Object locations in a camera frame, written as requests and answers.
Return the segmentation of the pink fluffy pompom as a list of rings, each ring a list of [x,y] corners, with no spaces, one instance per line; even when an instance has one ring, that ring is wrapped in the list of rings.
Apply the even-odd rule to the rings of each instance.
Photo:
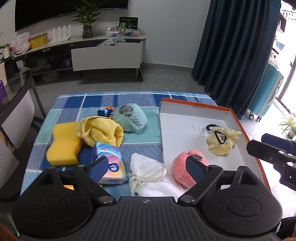
[[[200,151],[192,149],[187,152],[181,152],[173,160],[171,173],[173,174],[175,180],[186,188],[192,188],[196,184],[196,181],[186,170],[186,159],[190,156],[194,157],[205,166],[208,166],[208,162]]]

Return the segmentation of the Vinda tissue pack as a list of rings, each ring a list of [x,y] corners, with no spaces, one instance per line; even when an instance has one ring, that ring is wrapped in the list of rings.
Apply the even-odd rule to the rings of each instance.
[[[108,159],[108,171],[100,179],[99,184],[120,185],[127,181],[125,165],[119,147],[96,142],[93,155],[95,159],[101,157]]]

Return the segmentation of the pale yellow scrunchie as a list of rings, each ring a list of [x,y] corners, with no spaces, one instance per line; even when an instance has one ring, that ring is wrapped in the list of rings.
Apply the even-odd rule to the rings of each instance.
[[[219,126],[210,126],[206,140],[208,151],[216,156],[225,156],[230,153],[232,148],[239,141],[240,131],[235,131],[229,128],[221,128]]]

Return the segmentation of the yellow sponge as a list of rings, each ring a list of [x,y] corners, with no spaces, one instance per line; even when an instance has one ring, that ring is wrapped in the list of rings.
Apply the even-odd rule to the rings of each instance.
[[[82,139],[76,135],[78,122],[59,123],[53,128],[53,142],[47,150],[46,158],[52,166],[78,165],[78,155]]]

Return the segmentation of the yellow striped towel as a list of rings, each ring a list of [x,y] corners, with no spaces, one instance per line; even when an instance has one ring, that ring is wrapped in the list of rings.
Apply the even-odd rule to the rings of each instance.
[[[77,122],[76,136],[90,147],[96,142],[120,147],[124,133],[123,128],[109,118],[89,116]]]

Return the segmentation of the white drawstring pouch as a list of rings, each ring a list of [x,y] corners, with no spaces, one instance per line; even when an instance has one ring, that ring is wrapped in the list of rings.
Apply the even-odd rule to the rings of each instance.
[[[129,187],[132,196],[173,197],[178,200],[186,192],[167,167],[159,161],[134,153],[130,169],[132,174]]]

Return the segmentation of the blue orange knitted toy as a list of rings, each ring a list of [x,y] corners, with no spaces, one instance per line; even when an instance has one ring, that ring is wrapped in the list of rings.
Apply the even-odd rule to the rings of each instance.
[[[98,116],[106,117],[112,120],[113,118],[114,108],[112,106],[106,107],[104,109],[100,109],[97,111]]]

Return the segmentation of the teal crochet plush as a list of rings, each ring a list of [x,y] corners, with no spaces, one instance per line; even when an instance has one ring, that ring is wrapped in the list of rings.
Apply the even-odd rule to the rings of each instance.
[[[144,111],[135,103],[126,103],[117,107],[112,113],[112,119],[125,132],[137,132],[147,124]]]

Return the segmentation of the outdoor spider plant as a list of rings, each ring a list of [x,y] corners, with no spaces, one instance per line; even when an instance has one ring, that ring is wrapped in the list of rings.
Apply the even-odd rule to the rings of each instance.
[[[280,123],[280,126],[287,139],[293,140],[296,134],[295,113],[291,113],[289,117],[285,118],[285,120]]]

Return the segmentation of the teal suitcase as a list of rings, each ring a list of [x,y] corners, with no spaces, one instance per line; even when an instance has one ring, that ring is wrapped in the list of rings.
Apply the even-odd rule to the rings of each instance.
[[[256,115],[256,121],[261,121],[273,103],[283,79],[284,76],[280,72],[276,61],[269,59],[261,82],[249,106],[250,120],[254,120],[254,116]]]

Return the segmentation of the dark blue curtain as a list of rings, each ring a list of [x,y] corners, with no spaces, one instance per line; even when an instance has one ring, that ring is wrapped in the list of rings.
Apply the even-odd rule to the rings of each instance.
[[[191,76],[239,119],[250,106],[273,46],[280,1],[211,1]]]

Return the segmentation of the purple tray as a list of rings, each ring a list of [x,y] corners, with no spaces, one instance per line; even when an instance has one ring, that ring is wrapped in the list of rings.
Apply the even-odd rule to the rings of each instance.
[[[6,89],[3,81],[0,81],[0,104],[2,104],[7,97]]]

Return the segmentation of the dark round side table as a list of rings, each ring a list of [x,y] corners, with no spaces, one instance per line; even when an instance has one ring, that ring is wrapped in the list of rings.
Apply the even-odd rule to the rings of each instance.
[[[22,68],[6,80],[7,97],[1,104],[1,202],[17,199],[29,156],[46,114],[33,75]],[[27,138],[32,130],[35,135]]]

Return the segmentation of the black green display box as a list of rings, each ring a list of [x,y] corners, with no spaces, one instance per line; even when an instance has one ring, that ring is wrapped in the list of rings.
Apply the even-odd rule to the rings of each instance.
[[[138,30],[138,17],[120,17],[119,27],[122,30]]]

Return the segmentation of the black television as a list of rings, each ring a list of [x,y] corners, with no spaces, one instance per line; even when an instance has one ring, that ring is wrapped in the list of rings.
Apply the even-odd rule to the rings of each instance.
[[[127,9],[128,1],[15,1],[15,30],[36,23],[72,14],[87,3],[98,5],[100,10]]]

